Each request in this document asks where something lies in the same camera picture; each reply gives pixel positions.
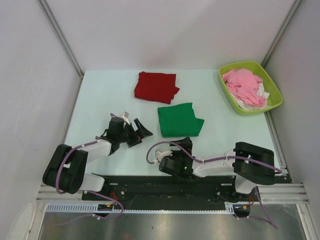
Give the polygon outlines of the green t-shirt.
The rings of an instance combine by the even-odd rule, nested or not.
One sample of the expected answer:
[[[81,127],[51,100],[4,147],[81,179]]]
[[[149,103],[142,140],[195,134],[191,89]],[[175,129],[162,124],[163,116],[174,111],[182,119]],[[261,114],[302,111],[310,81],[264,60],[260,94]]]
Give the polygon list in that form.
[[[197,137],[205,120],[197,118],[192,102],[157,109],[159,127],[164,138]]]

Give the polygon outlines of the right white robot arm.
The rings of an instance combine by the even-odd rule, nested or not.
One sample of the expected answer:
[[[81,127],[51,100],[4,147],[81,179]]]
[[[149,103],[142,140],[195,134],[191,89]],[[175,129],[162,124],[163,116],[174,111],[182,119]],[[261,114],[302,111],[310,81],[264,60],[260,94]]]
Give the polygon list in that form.
[[[246,142],[237,142],[235,147],[221,156],[211,159],[192,155],[190,137],[168,143],[177,150],[157,150],[159,171],[183,181],[195,181],[217,174],[234,173],[235,183],[230,188],[231,196],[242,201],[258,185],[272,186],[276,183],[278,170],[274,165],[274,152]]]

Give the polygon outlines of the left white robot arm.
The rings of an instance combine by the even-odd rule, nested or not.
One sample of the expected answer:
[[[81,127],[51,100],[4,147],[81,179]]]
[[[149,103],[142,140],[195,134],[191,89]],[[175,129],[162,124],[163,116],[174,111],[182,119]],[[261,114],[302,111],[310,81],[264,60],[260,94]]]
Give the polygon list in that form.
[[[114,154],[123,143],[131,148],[153,135],[139,119],[133,121],[137,129],[126,116],[113,116],[108,128],[94,141],[75,147],[58,145],[42,176],[43,184],[55,188],[58,194],[92,191],[98,199],[107,199],[111,188],[102,176],[86,173],[86,166],[91,161]]]

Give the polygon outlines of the folded red t-shirt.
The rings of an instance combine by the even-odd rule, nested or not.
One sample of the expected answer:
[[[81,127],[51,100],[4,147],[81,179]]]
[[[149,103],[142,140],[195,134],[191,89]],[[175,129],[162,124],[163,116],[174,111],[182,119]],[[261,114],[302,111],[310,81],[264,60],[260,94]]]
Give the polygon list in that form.
[[[138,74],[138,82],[134,96],[138,99],[170,105],[179,92],[176,86],[176,74],[142,71]]]

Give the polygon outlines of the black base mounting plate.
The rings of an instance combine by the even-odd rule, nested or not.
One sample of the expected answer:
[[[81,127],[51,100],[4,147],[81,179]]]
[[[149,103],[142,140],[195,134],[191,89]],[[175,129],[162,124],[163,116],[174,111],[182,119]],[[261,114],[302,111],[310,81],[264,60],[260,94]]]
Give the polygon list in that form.
[[[173,176],[104,176],[100,194],[116,197],[131,210],[218,210],[225,202],[254,200],[255,192],[237,193],[234,176],[185,181]]]

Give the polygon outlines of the pink t-shirt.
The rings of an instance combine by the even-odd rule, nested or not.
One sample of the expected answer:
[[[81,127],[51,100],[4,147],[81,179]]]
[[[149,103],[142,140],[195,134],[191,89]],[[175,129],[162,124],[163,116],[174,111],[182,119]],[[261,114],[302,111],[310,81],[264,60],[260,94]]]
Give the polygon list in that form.
[[[258,84],[263,83],[263,80],[250,70],[232,69],[224,73],[222,79],[233,98],[243,100],[246,104],[255,107],[260,107],[265,102],[264,97],[257,95]]]

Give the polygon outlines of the lime green plastic basket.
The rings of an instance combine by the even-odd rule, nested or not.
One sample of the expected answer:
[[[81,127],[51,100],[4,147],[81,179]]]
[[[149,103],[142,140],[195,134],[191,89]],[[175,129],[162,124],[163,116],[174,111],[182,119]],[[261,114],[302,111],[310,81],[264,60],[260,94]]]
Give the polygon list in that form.
[[[220,67],[220,85],[234,111],[250,116],[270,111],[283,103],[283,96],[255,61],[239,61]]]

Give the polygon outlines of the white t-shirt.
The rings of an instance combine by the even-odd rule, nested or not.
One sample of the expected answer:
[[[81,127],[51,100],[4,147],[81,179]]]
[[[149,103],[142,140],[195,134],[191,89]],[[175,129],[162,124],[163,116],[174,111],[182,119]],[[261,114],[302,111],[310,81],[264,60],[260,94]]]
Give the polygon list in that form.
[[[265,99],[264,103],[262,104],[262,106],[253,106],[253,105],[248,105],[247,103],[245,103],[242,99],[237,99],[234,97],[235,101],[237,102],[238,106],[240,108],[242,108],[243,110],[246,111],[255,111],[255,110],[264,110],[264,109],[268,109],[270,106],[268,104],[268,98],[270,96],[269,92],[265,91],[264,85],[262,82],[260,82],[258,84],[258,90],[257,90],[257,95],[259,97],[263,97]]]

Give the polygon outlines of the aluminium frame rail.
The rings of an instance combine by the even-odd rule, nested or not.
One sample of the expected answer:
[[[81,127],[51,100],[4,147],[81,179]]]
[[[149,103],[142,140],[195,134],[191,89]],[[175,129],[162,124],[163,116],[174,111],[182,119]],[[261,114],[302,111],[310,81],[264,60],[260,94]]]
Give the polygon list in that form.
[[[54,187],[43,184],[36,200],[47,204],[47,212],[115,214],[118,217],[124,214],[233,215],[235,209],[242,206],[253,205],[264,208],[266,205],[295,205],[306,238],[309,240],[320,238],[320,230],[315,225],[309,199],[301,183],[258,185],[257,189],[253,189],[250,193],[252,201],[229,202],[222,195],[221,190],[216,190],[215,193],[218,197],[217,201],[209,197],[192,197],[191,195],[163,198],[153,196],[150,200],[146,197],[139,199],[134,196],[125,201],[123,197],[129,194],[128,187],[125,187],[121,190],[118,199],[111,197],[110,199],[83,200],[85,192],[82,190],[74,194],[58,193]]]

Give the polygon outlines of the left aluminium corner post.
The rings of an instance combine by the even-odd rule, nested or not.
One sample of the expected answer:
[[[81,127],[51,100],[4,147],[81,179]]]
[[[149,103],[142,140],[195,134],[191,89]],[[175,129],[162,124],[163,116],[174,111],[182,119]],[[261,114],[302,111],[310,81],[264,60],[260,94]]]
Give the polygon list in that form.
[[[47,0],[37,0],[36,2],[38,3],[44,16],[46,17],[49,25],[51,26],[53,33],[55,34],[57,40],[59,41],[64,53],[66,54],[68,60],[71,63],[72,67],[74,68],[75,72],[80,77],[80,79],[82,80],[84,77],[84,72],[82,71],[80,64],[79,64],[78,60],[76,59],[76,56],[75,56],[67,38],[65,37],[48,1]]]

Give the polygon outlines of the aluminium corner post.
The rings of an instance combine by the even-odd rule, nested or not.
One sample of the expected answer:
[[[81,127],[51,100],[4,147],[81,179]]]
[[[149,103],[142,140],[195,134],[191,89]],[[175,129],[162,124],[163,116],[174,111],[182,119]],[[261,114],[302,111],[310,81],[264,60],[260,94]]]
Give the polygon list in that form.
[[[53,33],[55,34],[57,40],[59,41],[64,53],[66,54],[68,60],[71,63],[72,67],[74,68],[75,72],[80,77],[80,79],[82,80],[84,77],[84,72],[82,71],[80,64],[79,64],[78,60],[76,59],[76,56],[75,56],[67,38],[65,37],[48,1],[47,0],[37,0],[36,2],[38,3],[44,16],[46,17],[49,25],[51,26]]]
[[[261,66],[265,69],[270,62],[274,52],[276,51],[280,41],[284,37],[287,29],[289,28],[291,22],[293,21],[296,13],[298,12],[299,8],[303,4],[304,0],[294,0],[291,7],[289,8],[288,13],[286,14],[282,24],[280,25],[270,47],[268,48],[262,62]]]

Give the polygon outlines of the right aluminium corner post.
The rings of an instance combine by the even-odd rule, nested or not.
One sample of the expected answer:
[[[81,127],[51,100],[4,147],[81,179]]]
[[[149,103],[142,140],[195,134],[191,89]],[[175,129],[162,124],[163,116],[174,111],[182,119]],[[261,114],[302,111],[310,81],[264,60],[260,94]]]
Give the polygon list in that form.
[[[288,13],[286,14],[282,24],[280,25],[270,47],[268,48],[262,62],[261,66],[265,69],[270,62],[274,52],[276,51],[280,41],[284,37],[287,29],[289,28],[291,22],[293,21],[296,13],[298,12],[299,8],[303,4],[304,0],[294,0],[291,7],[289,8]]]

